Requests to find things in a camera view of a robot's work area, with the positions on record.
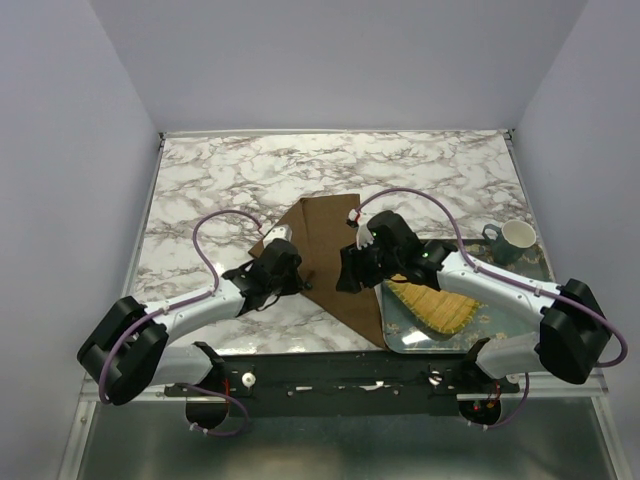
green mug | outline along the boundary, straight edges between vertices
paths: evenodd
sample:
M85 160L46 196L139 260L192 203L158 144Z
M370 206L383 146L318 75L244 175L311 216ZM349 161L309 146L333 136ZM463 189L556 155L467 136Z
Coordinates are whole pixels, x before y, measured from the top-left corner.
M487 231L495 233L495 238ZM536 231L522 220L509 220L502 227L488 223L482 236L491 247L493 260L498 265L510 265L536 243Z

tray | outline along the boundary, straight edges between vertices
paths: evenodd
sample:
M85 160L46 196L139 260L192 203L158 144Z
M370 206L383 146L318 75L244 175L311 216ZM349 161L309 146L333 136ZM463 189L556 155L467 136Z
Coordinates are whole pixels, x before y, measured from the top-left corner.
M494 263L491 248L484 240L465 240L464 244L474 257ZM504 268L534 280L551 280L549 266L538 245L528 249L515 264ZM385 283L378 290L378 295L384 339L387 346L397 353L464 353L481 338L509 338L535 329L531 323L483 304L463 330L454 335L444 335L418 320Z

white wall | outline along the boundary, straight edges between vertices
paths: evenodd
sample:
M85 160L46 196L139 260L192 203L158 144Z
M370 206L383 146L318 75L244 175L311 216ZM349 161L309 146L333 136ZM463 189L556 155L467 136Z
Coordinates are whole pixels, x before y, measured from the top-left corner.
M158 146L85 0L0 7L0 478L55 478Z
M640 478L639 20L637 0L589 1L519 123L515 147L560 279L589 283L629 341L627 362L606 378Z
M162 131L503 128L585 0L91 0Z

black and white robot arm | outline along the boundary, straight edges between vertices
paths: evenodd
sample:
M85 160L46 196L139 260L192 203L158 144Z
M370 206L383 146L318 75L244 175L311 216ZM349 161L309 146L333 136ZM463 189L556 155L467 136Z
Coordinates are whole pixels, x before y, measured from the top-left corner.
M127 403L148 386L199 384L219 373L214 370L222 362L206 344L171 344L205 325L264 308L273 296L301 292L305 288L298 274L302 259L290 239L289 227L274 228L263 240L260 257L225 272L215 290L208 285L147 305L133 297L118 300L78 351L78 361L99 384L106 371L101 388L114 405ZM136 322L141 323L139 328L115 348Z
M373 217L367 228L372 234L368 246L353 244L340 252L339 291L357 293L400 274L410 283L477 299L511 313L514 321L519 318L535 325L536 331L530 334L479 340L463 361L465 380L488 383L511 373L549 371L567 382L582 384L597 366L611 332L562 298L540 295L555 292L556 297L566 297L602 315L584 283L532 280L469 257L453 244L422 242L391 211ZM491 273L501 279L492 278Z

white marble surface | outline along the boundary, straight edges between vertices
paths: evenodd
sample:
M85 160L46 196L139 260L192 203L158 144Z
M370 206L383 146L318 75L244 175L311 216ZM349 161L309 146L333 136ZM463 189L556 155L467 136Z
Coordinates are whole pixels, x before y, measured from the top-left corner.
M499 132L334 133L261 137L172 138L165 144L135 283L140 301L186 293L209 282L193 250L198 219L221 208L275 223L301 196L369 195L389 187L429 191L479 238L488 222L531 221ZM426 200L384 197L365 212L393 209L423 238L453 229ZM259 239L251 222L225 216L203 226L205 253L219 271L248 260ZM283 297L265 312L205 327L181 339L204 340L222 354L375 348L311 301Z

